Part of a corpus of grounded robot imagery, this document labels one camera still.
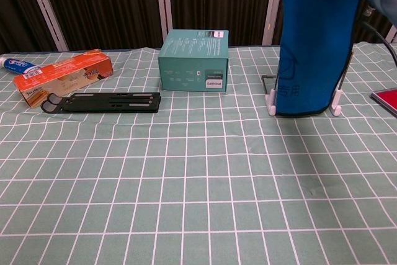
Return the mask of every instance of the table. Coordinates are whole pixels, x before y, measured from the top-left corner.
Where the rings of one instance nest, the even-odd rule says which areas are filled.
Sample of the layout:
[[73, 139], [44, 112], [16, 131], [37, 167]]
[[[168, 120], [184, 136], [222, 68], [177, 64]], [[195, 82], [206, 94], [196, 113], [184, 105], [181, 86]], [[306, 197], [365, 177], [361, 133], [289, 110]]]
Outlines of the table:
[[340, 117], [302, 119], [265, 108], [277, 47], [231, 48], [226, 94], [162, 91], [157, 54], [108, 52], [114, 75], [83, 89], [160, 91], [157, 114], [45, 114], [0, 70], [1, 264], [397, 263], [383, 46], [355, 45]]

